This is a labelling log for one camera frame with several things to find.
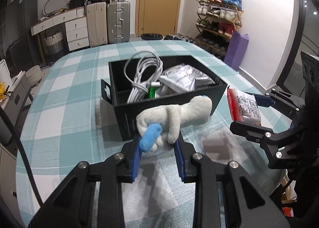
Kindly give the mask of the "white plush toy blue ear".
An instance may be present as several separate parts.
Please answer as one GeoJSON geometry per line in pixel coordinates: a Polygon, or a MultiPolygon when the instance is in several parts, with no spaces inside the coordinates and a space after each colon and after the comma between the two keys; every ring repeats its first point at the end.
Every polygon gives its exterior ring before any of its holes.
{"type": "Polygon", "coordinates": [[[171,150],[182,127],[202,125],[209,120],[212,104],[206,95],[198,95],[183,105],[161,105],[142,111],[136,117],[141,136],[139,149],[144,153],[158,148],[171,150]]]}

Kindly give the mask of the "woven laundry basket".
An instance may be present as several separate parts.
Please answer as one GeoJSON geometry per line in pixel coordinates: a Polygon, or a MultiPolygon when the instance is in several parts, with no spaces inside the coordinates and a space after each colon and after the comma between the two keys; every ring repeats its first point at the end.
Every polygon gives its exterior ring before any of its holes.
{"type": "Polygon", "coordinates": [[[56,62],[65,55],[63,34],[56,31],[53,36],[45,38],[45,45],[48,50],[49,62],[56,62]]]}

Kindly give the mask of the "checkered teal tablecloth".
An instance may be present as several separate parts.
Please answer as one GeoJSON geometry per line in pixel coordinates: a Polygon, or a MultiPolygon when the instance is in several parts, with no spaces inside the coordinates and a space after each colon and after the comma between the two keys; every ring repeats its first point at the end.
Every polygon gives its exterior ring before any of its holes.
{"type": "MultiPolygon", "coordinates": [[[[102,99],[101,80],[109,80],[108,63],[140,51],[159,56],[195,57],[228,85],[245,92],[256,88],[238,72],[198,46],[182,41],[142,41],[72,52],[46,75],[25,120],[21,141],[42,200],[46,200],[81,161],[106,160],[123,146],[114,110],[102,99]]],[[[271,194],[284,176],[268,168],[264,151],[229,129],[231,116],[223,96],[201,126],[182,130],[186,142],[217,162],[235,160],[271,194]]],[[[173,151],[143,155],[136,181],[124,184],[126,227],[192,227],[194,184],[181,181],[173,151]]]]}

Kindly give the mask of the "purple bag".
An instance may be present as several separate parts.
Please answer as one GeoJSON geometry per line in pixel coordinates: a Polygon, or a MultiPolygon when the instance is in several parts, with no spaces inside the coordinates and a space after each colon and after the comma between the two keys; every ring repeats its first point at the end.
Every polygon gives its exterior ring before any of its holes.
{"type": "Polygon", "coordinates": [[[230,39],[224,63],[238,71],[249,43],[249,35],[241,35],[235,31],[230,39]]]}

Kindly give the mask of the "white drawer desk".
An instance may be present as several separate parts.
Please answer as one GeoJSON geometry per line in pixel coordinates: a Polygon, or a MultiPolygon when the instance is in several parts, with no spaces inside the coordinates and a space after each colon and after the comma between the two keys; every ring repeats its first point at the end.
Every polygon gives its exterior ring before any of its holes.
{"type": "Polygon", "coordinates": [[[85,16],[85,7],[78,7],[65,12],[59,13],[51,17],[45,17],[40,22],[31,26],[30,32],[36,37],[42,64],[46,65],[50,62],[45,59],[44,48],[40,40],[42,32],[57,30],[57,27],[62,30],[62,40],[68,46],[68,51],[76,51],[82,47],[89,46],[87,18],[85,16]]]}

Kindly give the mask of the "red white packet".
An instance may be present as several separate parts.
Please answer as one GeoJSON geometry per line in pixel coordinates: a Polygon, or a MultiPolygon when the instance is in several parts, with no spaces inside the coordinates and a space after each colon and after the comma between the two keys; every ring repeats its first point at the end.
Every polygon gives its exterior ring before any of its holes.
{"type": "Polygon", "coordinates": [[[233,121],[261,126],[261,114],[253,95],[228,87],[227,101],[233,121]]]}

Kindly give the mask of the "dark grey refrigerator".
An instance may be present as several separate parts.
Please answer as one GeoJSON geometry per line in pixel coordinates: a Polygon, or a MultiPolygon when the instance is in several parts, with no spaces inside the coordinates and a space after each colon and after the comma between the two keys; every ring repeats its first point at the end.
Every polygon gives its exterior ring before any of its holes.
{"type": "Polygon", "coordinates": [[[6,7],[9,54],[17,71],[28,71],[42,62],[37,39],[31,35],[31,26],[37,21],[37,0],[14,0],[6,7]]]}

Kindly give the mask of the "round white stool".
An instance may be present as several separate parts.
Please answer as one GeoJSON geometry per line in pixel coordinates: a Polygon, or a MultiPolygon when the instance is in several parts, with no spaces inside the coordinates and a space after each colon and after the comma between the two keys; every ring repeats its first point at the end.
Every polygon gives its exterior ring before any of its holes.
{"type": "Polygon", "coordinates": [[[37,86],[42,80],[42,71],[40,70],[39,65],[33,66],[28,71],[26,71],[25,74],[31,87],[37,86]]]}

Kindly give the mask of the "silver suitcase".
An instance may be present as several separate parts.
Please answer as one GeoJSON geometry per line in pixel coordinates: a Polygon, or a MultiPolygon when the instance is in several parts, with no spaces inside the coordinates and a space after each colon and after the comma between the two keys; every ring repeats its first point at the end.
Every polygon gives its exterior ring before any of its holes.
{"type": "Polygon", "coordinates": [[[106,8],[108,43],[125,43],[130,40],[130,3],[116,1],[106,8]]]}

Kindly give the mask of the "beige suitcase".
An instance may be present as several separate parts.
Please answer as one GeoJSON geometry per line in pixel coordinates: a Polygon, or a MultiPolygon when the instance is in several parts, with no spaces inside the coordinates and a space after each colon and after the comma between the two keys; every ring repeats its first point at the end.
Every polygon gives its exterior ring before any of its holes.
{"type": "Polygon", "coordinates": [[[106,3],[88,4],[86,8],[87,29],[90,47],[106,45],[108,31],[106,22],[106,3]]]}

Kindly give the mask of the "grey side cabinet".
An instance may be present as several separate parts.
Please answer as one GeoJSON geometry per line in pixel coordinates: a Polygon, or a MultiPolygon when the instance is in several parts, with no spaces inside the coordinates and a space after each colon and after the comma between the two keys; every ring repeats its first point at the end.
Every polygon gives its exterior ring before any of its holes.
{"type": "Polygon", "coordinates": [[[25,71],[14,77],[12,81],[14,85],[9,88],[11,94],[1,101],[1,108],[15,125],[24,110],[27,99],[31,96],[31,85],[25,71]]]}

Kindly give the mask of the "wooden shoe rack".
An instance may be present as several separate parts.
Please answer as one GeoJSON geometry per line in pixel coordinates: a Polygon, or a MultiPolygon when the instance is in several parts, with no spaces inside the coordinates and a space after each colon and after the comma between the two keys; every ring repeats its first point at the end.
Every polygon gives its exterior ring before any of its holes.
{"type": "Polygon", "coordinates": [[[195,43],[223,60],[235,32],[241,29],[242,0],[196,0],[195,43]]]}

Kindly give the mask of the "black open box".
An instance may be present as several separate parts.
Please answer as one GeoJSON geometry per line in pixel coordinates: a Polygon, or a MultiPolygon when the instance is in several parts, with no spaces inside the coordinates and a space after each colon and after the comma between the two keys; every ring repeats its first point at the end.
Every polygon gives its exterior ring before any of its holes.
{"type": "Polygon", "coordinates": [[[138,64],[138,59],[133,59],[127,66],[127,73],[124,73],[126,60],[112,61],[108,63],[110,80],[101,81],[102,98],[111,104],[115,111],[115,116],[122,140],[127,141],[134,137],[137,132],[136,117],[143,110],[160,105],[185,104],[197,95],[206,95],[212,100],[213,113],[219,104],[227,84],[205,66],[198,59],[188,56],[166,56],[160,58],[163,62],[163,69],[185,64],[205,73],[213,80],[212,84],[196,87],[191,92],[177,93],[173,90],[167,91],[164,95],[156,98],[149,98],[146,94],[141,101],[127,103],[132,90],[131,82],[127,78],[133,78],[138,64]]]}

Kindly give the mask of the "white appliance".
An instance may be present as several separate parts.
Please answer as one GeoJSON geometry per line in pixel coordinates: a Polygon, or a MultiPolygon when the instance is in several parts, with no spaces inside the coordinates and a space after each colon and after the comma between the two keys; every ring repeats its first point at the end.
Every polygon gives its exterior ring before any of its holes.
{"type": "Polygon", "coordinates": [[[10,72],[5,59],[0,62],[0,82],[3,82],[5,87],[12,86],[10,72]]]}

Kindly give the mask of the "wooden door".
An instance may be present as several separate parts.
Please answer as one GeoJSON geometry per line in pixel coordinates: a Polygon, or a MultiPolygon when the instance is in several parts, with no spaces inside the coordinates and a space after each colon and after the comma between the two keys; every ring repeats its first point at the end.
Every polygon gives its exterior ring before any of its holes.
{"type": "Polygon", "coordinates": [[[135,33],[177,33],[181,0],[136,0],[135,33]]]}

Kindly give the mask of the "green medicine packet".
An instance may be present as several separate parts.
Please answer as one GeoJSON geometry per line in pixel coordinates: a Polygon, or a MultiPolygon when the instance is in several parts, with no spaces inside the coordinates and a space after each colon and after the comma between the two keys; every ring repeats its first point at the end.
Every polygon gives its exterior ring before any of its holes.
{"type": "Polygon", "coordinates": [[[159,87],[154,87],[152,98],[192,92],[217,84],[216,80],[187,64],[179,64],[166,69],[159,76],[157,82],[159,82],[159,87]]]}

